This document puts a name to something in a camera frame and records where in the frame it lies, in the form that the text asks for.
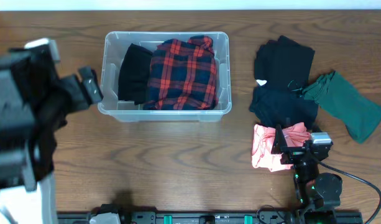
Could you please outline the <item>black cloth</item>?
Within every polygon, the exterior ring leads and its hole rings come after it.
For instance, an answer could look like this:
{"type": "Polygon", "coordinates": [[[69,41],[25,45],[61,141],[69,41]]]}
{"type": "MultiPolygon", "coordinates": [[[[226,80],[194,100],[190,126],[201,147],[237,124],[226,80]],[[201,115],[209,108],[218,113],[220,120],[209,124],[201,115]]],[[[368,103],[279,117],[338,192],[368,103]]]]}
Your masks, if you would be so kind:
{"type": "Polygon", "coordinates": [[[152,54],[144,47],[135,44],[129,46],[119,72],[119,101],[133,101],[135,105],[146,101],[152,54]]]}

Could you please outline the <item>clear plastic storage bin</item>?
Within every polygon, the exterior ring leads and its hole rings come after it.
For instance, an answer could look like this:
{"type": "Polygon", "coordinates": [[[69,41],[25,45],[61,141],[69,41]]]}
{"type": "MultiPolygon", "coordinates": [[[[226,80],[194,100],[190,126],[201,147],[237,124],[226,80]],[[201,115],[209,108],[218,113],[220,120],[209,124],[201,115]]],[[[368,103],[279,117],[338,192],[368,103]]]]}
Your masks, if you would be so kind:
{"type": "Polygon", "coordinates": [[[106,35],[104,43],[103,66],[101,70],[101,92],[104,96],[98,103],[102,114],[110,115],[120,122],[138,121],[199,121],[218,122],[230,112],[231,72],[229,37],[225,32],[128,32],[112,31],[106,35]],[[150,51],[168,39],[187,41],[196,35],[207,35],[213,39],[213,50],[217,63],[218,78],[216,92],[218,105],[213,110],[144,110],[142,105],[131,101],[119,101],[119,69],[127,49],[131,44],[139,45],[150,51]]]}

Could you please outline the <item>green garment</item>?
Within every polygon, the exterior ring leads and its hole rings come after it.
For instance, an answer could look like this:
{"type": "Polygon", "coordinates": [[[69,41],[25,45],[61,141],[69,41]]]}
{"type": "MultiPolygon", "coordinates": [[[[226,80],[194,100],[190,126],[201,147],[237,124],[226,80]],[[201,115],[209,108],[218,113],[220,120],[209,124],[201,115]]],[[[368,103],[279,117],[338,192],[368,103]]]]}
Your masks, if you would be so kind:
{"type": "Polygon", "coordinates": [[[362,96],[337,71],[319,76],[302,94],[304,99],[313,100],[341,120],[350,137],[359,144],[365,142],[381,122],[381,106],[362,96]]]}

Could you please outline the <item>red plaid flannel shirt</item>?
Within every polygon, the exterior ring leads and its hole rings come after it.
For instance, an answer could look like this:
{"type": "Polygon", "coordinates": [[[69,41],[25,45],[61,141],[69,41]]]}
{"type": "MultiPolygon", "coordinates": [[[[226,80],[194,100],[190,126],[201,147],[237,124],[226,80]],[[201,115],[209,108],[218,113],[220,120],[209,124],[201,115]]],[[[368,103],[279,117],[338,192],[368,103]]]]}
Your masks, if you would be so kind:
{"type": "Polygon", "coordinates": [[[144,110],[212,110],[218,103],[213,40],[169,39],[152,54],[144,110]]]}

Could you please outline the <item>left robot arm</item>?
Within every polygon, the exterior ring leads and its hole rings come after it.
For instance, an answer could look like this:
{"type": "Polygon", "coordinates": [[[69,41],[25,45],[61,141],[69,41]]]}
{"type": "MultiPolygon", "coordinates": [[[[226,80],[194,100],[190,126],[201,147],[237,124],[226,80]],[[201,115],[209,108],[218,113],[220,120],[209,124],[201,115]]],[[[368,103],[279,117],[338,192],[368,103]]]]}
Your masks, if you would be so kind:
{"type": "Polygon", "coordinates": [[[59,77],[47,47],[0,57],[0,223],[56,223],[55,133],[103,95],[95,71],[59,77]]]}

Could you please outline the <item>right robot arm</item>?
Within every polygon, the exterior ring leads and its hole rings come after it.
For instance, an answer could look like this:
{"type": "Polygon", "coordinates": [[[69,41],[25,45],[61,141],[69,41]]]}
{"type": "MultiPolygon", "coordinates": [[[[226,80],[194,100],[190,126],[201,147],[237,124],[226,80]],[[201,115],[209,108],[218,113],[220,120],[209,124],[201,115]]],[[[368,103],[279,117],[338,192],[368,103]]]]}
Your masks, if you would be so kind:
{"type": "Polygon", "coordinates": [[[333,142],[326,132],[311,133],[301,146],[289,146],[281,126],[275,130],[272,154],[294,171],[296,198],[300,206],[285,215],[285,223],[336,223],[334,209],[341,204],[342,179],[320,173],[318,164],[328,157],[333,142]]]}

